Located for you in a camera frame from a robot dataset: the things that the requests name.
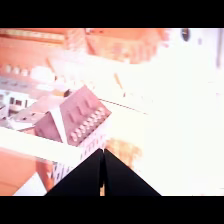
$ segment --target thin black line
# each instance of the thin black line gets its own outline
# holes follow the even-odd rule
[[[128,107],[128,106],[124,106],[124,105],[121,105],[121,104],[118,104],[118,103],[114,103],[114,102],[111,102],[111,101],[107,101],[107,100],[103,100],[103,99],[99,99],[99,100],[100,100],[100,101],[107,102],[107,103],[115,104],[115,105],[117,105],[117,106],[124,107],[124,108],[127,108],[127,109],[129,109],[129,110],[134,110],[134,111],[136,111],[136,112],[140,112],[140,113],[143,113],[143,114],[145,114],[145,115],[149,115],[148,113],[142,112],[142,111],[140,111],[140,110],[136,110],[136,109],[131,108],[131,107]]]

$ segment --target black pointed object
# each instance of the black pointed object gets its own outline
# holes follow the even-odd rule
[[[161,196],[108,150],[104,150],[105,196]]]
[[[45,196],[100,196],[102,158],[103,150],[98,149]]]

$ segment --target black triangle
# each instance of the black triangle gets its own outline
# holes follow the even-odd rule
[[[108,150],[104,150],[105,196],[161,196]]]
[[[100,196],[100,161],[102,158],[103,150],[98,149],[45,196]]]

